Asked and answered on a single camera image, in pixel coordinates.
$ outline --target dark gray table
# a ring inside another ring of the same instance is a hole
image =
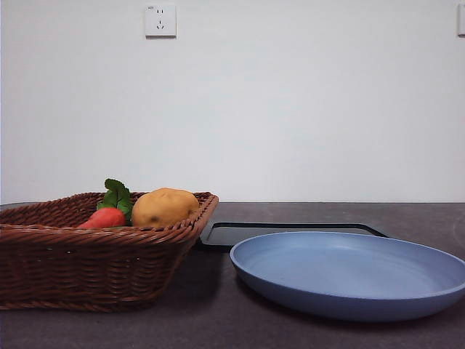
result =
[[[216,221],[358,222],[465,259],[465,204],[220,203]],[[4,311],[15,348],[465,348],[465,299],[393,324],[317,318],[273,304],[236,277],[225,253],[193,249],[148,310]]]

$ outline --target baking tray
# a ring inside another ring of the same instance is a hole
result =
[[[209,222],[203,229],[197,247],[228,252],[234,245],[247,238],[297,231],[328,231],[391,237],[361,223]]]

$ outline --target brown wicker basket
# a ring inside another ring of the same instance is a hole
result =
[[[132,193],[135,202],[144,193]],[[0,212],[0,310],[147,308],[164,291],[218,203],[165,228],[76,227],[104,193],[82,193]]]

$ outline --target plastic plate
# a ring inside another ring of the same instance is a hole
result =
[[[407,241],[351,233],[272,233],[236,244],[238,275],[266,298],[318,316],[402,321],[465,295],[465,262]]]

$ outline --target fake potato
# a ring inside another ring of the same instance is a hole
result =
[[[191,192],[160,188],[137,199],[131,221],[134,227],[166,227],[185,220],[198,207],[198,200]]]

